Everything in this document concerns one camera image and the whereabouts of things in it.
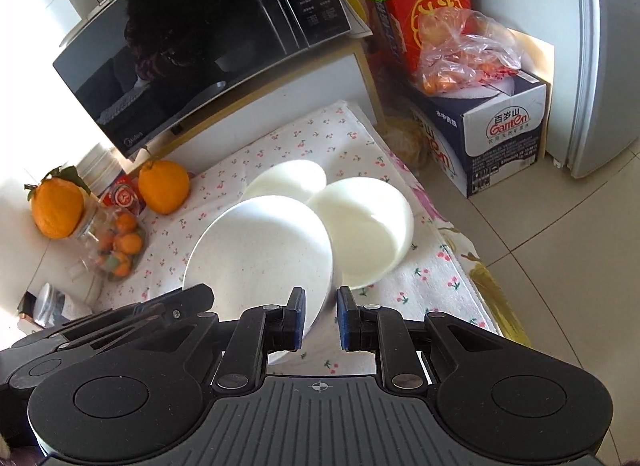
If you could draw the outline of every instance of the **white bowl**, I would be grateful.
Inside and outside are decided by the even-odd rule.
[[[329,232],[342,284],[359,289],[398,265],[411,246],[414,216],[391,184],[354,177],[329,184],[307,205]]]
[[[207,228],[191,253],[183,287],[208,285],[215,296],[211,310],[221,321],[239,319],[251,307],[286,305],[291,290],[302,287],[306,335],[334,290],[333,269],[329,236],[313,211],[289,197],[257,197]]]
[[[275,165],[249,184],[242,200],[263,195],[281,195],[306,203],[314,193],[326,186],[322,166],[304,159]]]

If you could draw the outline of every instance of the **table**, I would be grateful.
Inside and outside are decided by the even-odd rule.
[[[104,288],[97,308],[145,301],[180,287],[189,256],[210,223],[241,200],[257,175],[292,159],[319,163],[329,183],[353,176],[383,179],[400,190],[411,206],[415,232],[409,253],[381,281],[354,291],[359,305],[393,307],[405,319],[422,319],[426,311],[441,310],[502,333],[468,276],[478,265],[484,268],[474,256],[473,245],[437,212],[423,187],[388,149],[362,111],[344,101],[278,128],[194,176],[191,196],[179,211],[167,217],[150,214],[143,221],[149,233],[143,258],[128,279]],[[341,351],[337,334],[334,306],[321,313],[302,350],[289,353],[270,366],[269,372],[373,373],[372,354]]]

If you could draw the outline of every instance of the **metal screw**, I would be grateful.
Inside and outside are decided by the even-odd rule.
[[[249,380],[242,374],[225,374],[218,379],[218,386],[227,390],[236,390],[246,385]]]
[[[394,386],[402,388],[403,390],[414,390],[422,386],[423,380],[420,376],[415,374],[398,374],[391,380]]]

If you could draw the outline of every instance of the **clear jar of small oranges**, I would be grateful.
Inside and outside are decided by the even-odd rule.
[[[111,281],[125,279],[133,272],[147,239],[144,227],[128,210],[96,201],[87,201],[72,237],[80,246],[85,266]]]

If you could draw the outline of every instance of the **refrigerator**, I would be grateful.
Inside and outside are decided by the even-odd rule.
[[[581,178],[640,136],[640,0],[472,0],[554,45],[546,150]]]

